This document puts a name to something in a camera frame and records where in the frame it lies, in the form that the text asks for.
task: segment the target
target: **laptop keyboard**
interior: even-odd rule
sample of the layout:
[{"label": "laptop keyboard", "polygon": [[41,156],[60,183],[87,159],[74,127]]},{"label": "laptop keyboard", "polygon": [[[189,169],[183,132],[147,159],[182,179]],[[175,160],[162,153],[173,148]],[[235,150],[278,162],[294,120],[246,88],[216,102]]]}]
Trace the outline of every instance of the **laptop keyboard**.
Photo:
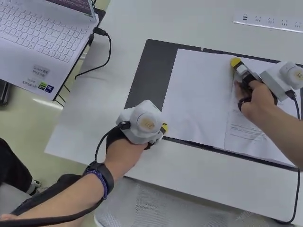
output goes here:
[{"label": "laptop keyboard", "polygon": [[0,1],[0,38],[68,63],[87,29]]}]

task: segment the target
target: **laptop screen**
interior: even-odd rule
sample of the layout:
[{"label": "laptop screen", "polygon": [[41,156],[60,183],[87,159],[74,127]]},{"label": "laptop screen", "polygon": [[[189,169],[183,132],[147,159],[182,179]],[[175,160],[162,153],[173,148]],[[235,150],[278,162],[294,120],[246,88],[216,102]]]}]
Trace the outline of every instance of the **laptop screen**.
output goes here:
[{"label": "laptop screen", "polygon": [[47,1],[74,9],[76,11],[85,13],[92,17],[90,6],[89,6],[89,1],[91,0],[47,0]]}]

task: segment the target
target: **floor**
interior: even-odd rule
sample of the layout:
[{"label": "floor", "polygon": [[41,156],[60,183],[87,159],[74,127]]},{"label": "floor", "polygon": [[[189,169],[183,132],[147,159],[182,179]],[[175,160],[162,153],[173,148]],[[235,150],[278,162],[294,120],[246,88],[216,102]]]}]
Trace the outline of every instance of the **floor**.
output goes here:
[{"label": "floor", "polygon": [[[109,0],[97,0],[96,7],[106,9],[108,4]],[[69,89],[81,64],[77,64],[65,84]],[[9,105],[0,108],[0,137],[28,167],[33,178],[47,187],[62,174],[81,174],[85,168],[83,164],[44,153],[62,107],[17,87],[13,87],[11,94]],[[63,88],[60,95],[68,100],[69,92]],[[57,101],[64,105],[59,97]],[[86,218],[83,226],[95,226],[92,215]]]}]

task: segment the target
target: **laptop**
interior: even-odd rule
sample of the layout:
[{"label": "laptop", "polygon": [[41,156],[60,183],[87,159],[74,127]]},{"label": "laptop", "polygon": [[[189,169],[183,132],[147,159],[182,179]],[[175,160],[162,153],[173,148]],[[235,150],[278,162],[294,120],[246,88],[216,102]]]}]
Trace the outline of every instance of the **laptop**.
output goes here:
[{"label": "laptop", "polygon": [[0,0],[0,79],[54,100],[98,24],[91,0]]}]

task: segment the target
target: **power strip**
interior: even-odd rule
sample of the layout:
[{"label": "power strip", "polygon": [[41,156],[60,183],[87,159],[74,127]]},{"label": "power strip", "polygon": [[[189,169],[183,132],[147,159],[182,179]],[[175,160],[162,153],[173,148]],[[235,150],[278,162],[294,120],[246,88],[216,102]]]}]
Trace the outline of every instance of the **power strip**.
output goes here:
[{"label": "power strip", "polygon": [[303,18],[295,19],[238,12],[233,18],[233,23],[303,33]]}]

